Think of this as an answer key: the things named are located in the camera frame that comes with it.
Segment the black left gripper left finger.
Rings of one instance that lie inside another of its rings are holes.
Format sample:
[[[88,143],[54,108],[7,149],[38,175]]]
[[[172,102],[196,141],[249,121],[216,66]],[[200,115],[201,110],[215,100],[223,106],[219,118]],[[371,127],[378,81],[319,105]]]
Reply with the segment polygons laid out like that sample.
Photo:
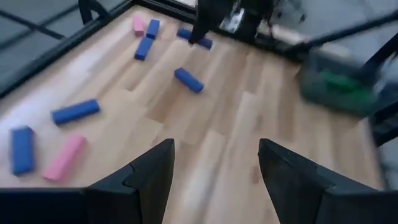
[[[162,223],[174,173],[173,139],[165,139],[85,189],[89,223]]]

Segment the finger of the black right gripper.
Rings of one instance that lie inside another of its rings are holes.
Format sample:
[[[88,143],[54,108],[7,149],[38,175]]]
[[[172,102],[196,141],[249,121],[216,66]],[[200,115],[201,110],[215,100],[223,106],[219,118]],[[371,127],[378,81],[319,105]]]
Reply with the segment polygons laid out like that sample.
[[[217,26],[207,26],[206,24],[195,24],[192,28],[190,38],[188,39],[188,42],[190,44],[197,44],[199,41],[201,41],[203,38],[205,38],[206,34],[209,31],[212,31],[216,29]]]

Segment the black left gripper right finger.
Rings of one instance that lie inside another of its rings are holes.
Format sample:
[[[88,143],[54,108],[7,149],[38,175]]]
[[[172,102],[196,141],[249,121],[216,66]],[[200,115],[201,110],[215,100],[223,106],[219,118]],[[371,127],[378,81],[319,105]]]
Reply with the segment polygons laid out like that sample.
[[[376,223],[375,189],[291,151],[259,141],[262,178],[281,223]]]

